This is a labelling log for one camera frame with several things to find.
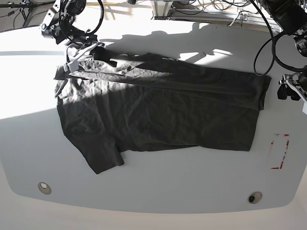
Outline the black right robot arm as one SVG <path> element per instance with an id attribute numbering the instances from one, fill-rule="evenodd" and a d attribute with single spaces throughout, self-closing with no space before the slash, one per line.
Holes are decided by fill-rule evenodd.
<path id="1" fill-rule="evenodd" d="M 76 16 L 81 14 L 86 6 L 85 0 L 55 1 L 40 24 L 43 37 L 55 39 L 57 45 L 67 39 L 66 48 L 73 46 L 77 49 L 77 55 L 73 59 L 66 55 L 65 71 L 74 72 L 78 70 L 78 60 L 86 53 L 99 58 L 99 54 L 105 48 L 105 44 L 99 42 L 95 34 L 104 19 L 103 3 L 100 0 L 98 3 L 100 6 L 100 18 L 98 25 L 92 31 L 87 30 L 85 32 L 73 26 Z"/>

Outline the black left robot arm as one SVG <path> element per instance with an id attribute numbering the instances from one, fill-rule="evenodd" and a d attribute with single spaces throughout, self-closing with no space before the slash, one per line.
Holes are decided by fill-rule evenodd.
<path id="1" fill-rule="evenodd" d="M 307 67 L 295 68 L 283 63 L 276 56 L 276 43 L 284 35 L 292 35 L 297 51 L 303 57 L 307 56 L 307 12 L 305 3 L 297 0 L 259 0 L 260 5 L 281 27 L 282 31 L 271 36 L 273 42 L 272 56 L 281 67 L 292 71 L 293 74 L 284 74 L 279 81 L 278 99 L 307 102 Z"/>

